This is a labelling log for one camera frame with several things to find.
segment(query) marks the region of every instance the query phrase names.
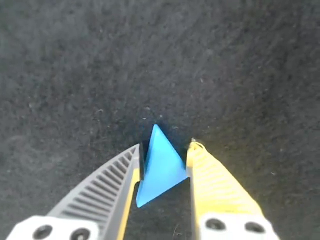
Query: yellow plastic part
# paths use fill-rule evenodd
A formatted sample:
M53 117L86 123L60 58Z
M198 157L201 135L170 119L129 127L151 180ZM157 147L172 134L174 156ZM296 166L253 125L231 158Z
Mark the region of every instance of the yellow plastic part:
M140 179L140 169L136 168L133 170L130 190L129 190L129 193L127 195L127 199L125 202L125 207L124 207L124 211L123 211L122 221L121 221L121 225L119 228L117 240L123 240L125 237L126 226L127 226L128 216L129 216L129 212L130 212L132 197L134 195L135 185L136 185L136 183L140 182L140 180L141 180Z
M201 216L209 212L263 215L257 202L201 143L190 144L186 165L193 185L197 226Z

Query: blue triangle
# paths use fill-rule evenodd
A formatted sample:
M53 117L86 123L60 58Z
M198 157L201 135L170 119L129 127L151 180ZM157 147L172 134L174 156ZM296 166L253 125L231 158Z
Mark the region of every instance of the blue triangle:
M142 207L185 179L187 172L181 157L159 126L154 125L146 156L144 180L140 182L136 196L137 207Z

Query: blue plastic piece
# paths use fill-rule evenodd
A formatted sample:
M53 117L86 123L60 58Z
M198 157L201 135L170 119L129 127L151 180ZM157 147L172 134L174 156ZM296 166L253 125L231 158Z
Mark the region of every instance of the blue plastic piece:
M153 126L144 180L136 196L138 208L187 179L185 164L158 125Z

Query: dark gray carpet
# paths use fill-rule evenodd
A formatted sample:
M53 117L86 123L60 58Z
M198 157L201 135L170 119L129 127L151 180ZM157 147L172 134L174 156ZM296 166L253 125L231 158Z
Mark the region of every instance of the dark gray carpet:
M320 1L1 0L0 236L161 124L198 137L282 239L320 239ZM186 181L126 240L191 236Z

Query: screw hole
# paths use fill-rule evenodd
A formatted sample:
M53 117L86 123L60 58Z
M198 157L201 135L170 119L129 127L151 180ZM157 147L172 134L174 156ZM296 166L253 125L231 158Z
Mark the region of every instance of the screw hole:
M248 222L245 225L245 229L248 232L253 232L253 233L257 233L257 234L263 234L266 232L263 226L261 226L258 223L255 223L255 222Z
M74 231L70 240L88 240L90 237L90 231L85 228L80 228Z
M33 239L35 240L42 240L46 239L50 236L53 228L50 225L44 225L39 227L33 234Z
M222 221L215 218L212 218L206 221L205 225L208 229L211 229L211 230L218 230L218 231L226 230L226 225Z

